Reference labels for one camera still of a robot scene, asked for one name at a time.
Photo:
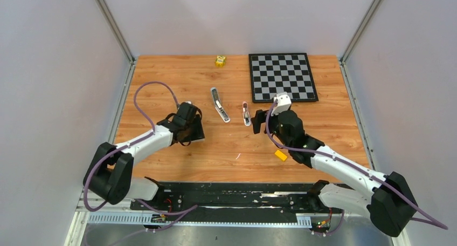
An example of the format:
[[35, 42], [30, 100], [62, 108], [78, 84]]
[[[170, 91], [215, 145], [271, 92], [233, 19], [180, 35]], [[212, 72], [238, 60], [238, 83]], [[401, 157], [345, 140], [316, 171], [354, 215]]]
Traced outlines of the pink white small stapler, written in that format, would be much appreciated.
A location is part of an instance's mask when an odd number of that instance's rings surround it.
[[243, 102], [243, 121], [245, 126], [251, 125], [251, 118], [250, 113], [248, 110], [248, 103], [246, 101]]

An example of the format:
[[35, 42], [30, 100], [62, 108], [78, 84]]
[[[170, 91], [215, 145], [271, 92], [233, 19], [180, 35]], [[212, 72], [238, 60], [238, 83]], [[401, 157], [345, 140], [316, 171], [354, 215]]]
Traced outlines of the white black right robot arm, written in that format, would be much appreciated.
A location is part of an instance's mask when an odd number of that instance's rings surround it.
[[265, 124], [264, 132], [276, 136], [280, 140], [277, 145], [288, 150], [297, 163], [330, 174], [348, 186], [317, 182], [314, 193], [307, 198], [312, 211], [319, 213], [327, 207], [348, 210], [369, 219], [391, 237], [398, 237], [416, 213], [417, 202], [401, 174], [368, 169], [336, 153], [307, 134], [294, 111], [270, 115], [258, 110], [251, 122], [255, 134]]

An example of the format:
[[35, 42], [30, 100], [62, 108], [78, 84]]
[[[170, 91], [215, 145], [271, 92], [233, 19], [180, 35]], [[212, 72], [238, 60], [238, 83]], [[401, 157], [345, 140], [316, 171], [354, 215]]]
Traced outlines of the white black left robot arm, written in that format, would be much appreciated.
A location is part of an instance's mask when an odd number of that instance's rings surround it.
[[165, 187], [150, 178], [133, 177], [133, 168], [142, 160], [174, 144], [188, 146], [205, 138], [202, 111], [183, 102], [154, 128], [117, 145], [98, 146], [83, 179], [84, 192], [92, 191], [106, 203], [115, 205], [124, 199], [143, 200], [152, 210], [165, 203]]

